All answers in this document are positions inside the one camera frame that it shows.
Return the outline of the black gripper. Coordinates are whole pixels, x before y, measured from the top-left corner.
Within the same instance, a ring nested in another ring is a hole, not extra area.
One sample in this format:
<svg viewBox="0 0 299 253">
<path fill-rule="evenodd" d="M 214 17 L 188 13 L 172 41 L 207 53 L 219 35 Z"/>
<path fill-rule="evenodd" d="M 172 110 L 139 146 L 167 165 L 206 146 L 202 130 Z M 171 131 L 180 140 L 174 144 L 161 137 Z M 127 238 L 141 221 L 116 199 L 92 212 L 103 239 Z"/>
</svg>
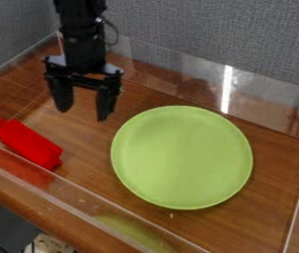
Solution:
<svg viewBox="0 0 299 253">
<path fill-rule="evenodd" d="M 55 106 L 67 112 L 73 104 L 73 86 L 97 90 L 96 114 L 103 122 L 113 113 L 121 88 L 123 69 L 107 62 L 104 33 L 85 38 L 63 37 L 63 54 L 47 55 L 45 80 Z"/>
</svg>

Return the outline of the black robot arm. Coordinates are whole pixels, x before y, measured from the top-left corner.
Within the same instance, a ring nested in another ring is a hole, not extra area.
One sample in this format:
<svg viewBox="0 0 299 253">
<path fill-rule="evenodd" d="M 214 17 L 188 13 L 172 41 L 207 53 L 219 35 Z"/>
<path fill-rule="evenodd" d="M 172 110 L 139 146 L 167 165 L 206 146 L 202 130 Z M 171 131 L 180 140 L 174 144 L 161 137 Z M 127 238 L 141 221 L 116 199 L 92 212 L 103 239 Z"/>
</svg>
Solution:
<svg viewBox="0 0 299 253">
<path fill-rule="evenodd" d="M 107 62 L 103 17 L 105 0 L 52 0 L 59 15 L 63 55 L 44 58 L 49 92 L 55 106 L 67 112 L 73 105 L 73 87 L 96 91 L 97 121 L 113 113 L 121 92 L 124 70 Z"/>
</svg>

